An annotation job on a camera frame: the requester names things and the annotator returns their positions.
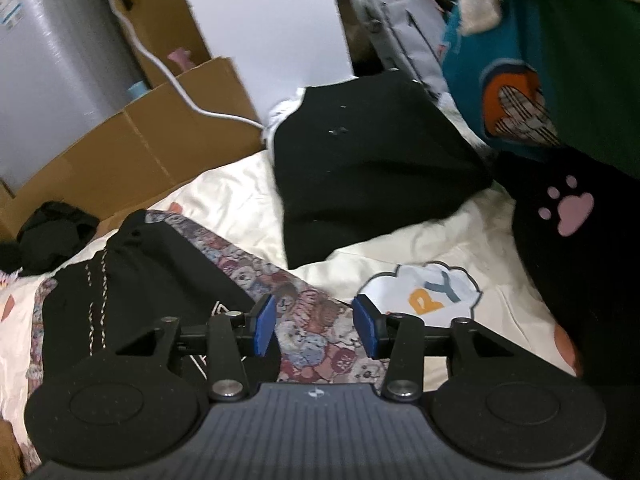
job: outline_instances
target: blue and white label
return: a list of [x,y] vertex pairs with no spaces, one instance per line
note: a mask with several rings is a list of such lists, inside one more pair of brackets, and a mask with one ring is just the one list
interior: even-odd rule
[[22,19],[20,0],[0,0],[0,25],[13,28]]

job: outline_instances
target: sticker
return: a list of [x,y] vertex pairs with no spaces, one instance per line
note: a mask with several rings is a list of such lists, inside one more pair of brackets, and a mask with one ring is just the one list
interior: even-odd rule
[[0,24],[9,30],[15,27],[24,13],[20,0],[0,0]]
[[428,326],[448,328],[455,317],[473,319],[482,292],[462,267],[429,262],[423,267],[400,265],[396,272],[373,276],[359,291],[387,314],[419,316]]

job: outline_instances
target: pink paw print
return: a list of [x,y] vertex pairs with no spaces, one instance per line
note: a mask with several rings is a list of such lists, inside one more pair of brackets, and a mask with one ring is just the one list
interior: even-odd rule
[[[578,187],[578,181],[574,176],[567,176],[566,184],[571,189]],[[560,198],[560,192],[555,187],[550,187],[546,193],[553,199]],[[574,234],[584,221],[589,217],[593,210],[593,195],[591,193],[582,193],[580,196],[567,195],[558,202],[558,233],[561,236],[571,236]],[[546,207],[538,209],[538,214],[543,220],[551,219],[551,211]]]

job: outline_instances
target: white cable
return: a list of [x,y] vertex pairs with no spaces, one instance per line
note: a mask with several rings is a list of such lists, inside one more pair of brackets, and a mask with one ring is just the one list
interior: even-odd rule
[[240,121],[241,123],[246,123],[246,124],[250,124],[251,126],[255,126],[260,130],[263,128],[263,126],[260,123],[252,121],[251,119],[247,119],[246,117],[239,117],[239,116],[229,115],[229,114],[219,114],[216,112],[209,112],[207,110],[203,110],[202,108],[200,108],[196,103],[193,102],[193,99],[189,97],[189,94],[187,94],[187,92],[184,90],[182,85],[180,85],[179,81],[175,78],[174,74],[165,66],[165,64],[145,48],[145,46],[142,44],[142,42],[138,39],[136,35],[136,29],[133,27],[133,25],[127,19],[127,17],[117,9],[115,1],[114,0],[107,0],[107,1],[109,2],[109,6],[111,7],[111,12],[113,12],[116,15],[116,17],[120,20],[122,25],[124,25],[124,27],[127,29],[127,32],[129,33],[129,37],[131,38],[131,41],[133,42],[133,45],[136,47],[136,49],[138,49],[140,51],[140,54],[146,57],[149,61],[151,61],[155,66],[157,66],[161,70],[161,72],[166,76],[169,82],[174,86],[178,94],[180,94],[180,97],[182,97],[184,99],[184,102],[187,103],[189,108],[207,117],[215,117],[218,119],[229,119],[232,121]]

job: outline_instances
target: white printed design on garment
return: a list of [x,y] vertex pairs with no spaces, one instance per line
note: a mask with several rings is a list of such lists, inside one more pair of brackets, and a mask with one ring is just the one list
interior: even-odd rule
[[376,274],[359,294],[380,312],[404,312],[419,316],[428,326],[448,328],[455,317],[474,317],[482,292],[461,267],[429,262],[423,267],[400,265],[395,273]]

